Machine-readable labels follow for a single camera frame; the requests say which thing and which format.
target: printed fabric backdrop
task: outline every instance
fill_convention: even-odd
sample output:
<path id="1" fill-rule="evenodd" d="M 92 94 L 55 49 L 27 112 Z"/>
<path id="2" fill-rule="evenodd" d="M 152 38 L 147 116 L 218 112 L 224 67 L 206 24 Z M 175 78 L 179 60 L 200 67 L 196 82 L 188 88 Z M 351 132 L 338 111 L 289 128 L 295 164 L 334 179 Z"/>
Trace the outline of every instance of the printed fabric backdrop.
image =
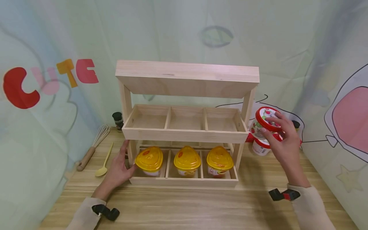
<path id="1" fill-rule="evenodd" d="M 303 150 L 368 228 L 365 0 L 3 0 L 0 228 L 36 229 L 101 124 L 119 59 L 259 66 L 253 106 L 300 123 Z M 132 95 L 134 103 L 241 106 Z"/>

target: left hand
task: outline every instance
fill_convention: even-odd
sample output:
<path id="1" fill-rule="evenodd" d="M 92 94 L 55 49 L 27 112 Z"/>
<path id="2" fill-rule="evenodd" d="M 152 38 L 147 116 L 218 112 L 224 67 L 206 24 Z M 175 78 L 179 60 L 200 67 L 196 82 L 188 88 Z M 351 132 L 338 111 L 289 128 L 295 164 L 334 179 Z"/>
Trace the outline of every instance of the left hand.
<path id="1" fill-rule="evenodd" d="M 130 169 L 125 166 L 125 151 L 129 144 L 129 140 L 125 140 L 120 148 L 120 152 L 114 157 L 110 168 L 103 179 L 102 183 L 96 188 L 92 197 L 106 201 L 111 192 L 125 181 L 129 180 L 137 166 L 134 164 Z"/>

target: yellow-lidded container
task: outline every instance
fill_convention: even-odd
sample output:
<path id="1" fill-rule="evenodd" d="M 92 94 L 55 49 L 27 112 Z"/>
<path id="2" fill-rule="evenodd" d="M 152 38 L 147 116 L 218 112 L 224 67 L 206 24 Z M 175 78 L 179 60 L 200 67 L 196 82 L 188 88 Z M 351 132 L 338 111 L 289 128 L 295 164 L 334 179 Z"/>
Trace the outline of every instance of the yellow-lidded container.
<path id="1" fill-rule="evenodd" d="M 225 173 L 234 167 L 233 158 L 222 146 L 217 146 L 207 155 L 208 174 L 214 178 L 223 178 Z"/>
<path id="2" fill-rule="evenodd" d="M 181 176 L 193 177 L 201 165 L 201 158 L 196 150 L 190 146 L 185 146 L 175 155 L 174 165 Z"/>
<path id="3" fill-rule="evenodd" d="M 135 164 L 149 176 L 160 176 L 163 153 L 159 147 L 151 146 L 141 151 L 135 158 Z"/>

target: hand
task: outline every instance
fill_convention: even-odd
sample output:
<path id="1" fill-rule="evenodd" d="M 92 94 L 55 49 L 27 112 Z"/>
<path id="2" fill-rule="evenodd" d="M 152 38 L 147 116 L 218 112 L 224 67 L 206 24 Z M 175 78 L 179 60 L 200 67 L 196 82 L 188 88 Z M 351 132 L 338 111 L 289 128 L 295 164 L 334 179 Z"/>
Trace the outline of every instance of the hand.
<path id="1" fill-rule="evenodd" d="M 276 112 L 275 115 L 276 117 L 268 117 L 266 120 L 280 124 L 283 132 L 279 132 L 279 134 L 283 140 L 281 142 L 276 140 L 272 133 L 265 128 L 261 129 L 261 133 L 268 140 L 273 154 L 284 169 L 289 184 L 308 188 L 311 185 L 300 165 L 299 135 L 291 120 L 287 119 L 280 112 Z"/>
<path id="2" fill-rule="evenodd" d="M 125 140 L 120 148 L 120 152 L 114 157 L 105 178 L 96 188 L 92 197 L 106 201 L 116 187 L 120 186 L 133 176 L 137 166 L 134 164 L 130 169 L 127 169 L 125 166 L 125 151 L 128 144 L 129 140 Z"/>

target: star print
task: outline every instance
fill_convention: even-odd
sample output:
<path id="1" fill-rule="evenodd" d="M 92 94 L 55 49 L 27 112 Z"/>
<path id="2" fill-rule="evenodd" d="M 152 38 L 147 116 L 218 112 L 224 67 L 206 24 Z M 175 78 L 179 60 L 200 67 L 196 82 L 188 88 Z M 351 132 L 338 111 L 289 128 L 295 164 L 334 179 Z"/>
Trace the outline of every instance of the star print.
<path id="1" fill-rule="evenodd" d="M 339 179 L 343 184 L 347 192 L 351 192 L 353 189 L 363 191 L 362 186 L 358 182 L 360 171 L 349 171 L 347 170 L 342 164 L 341 167 L 341 174 L 337 175 L 336 178 Z"/>

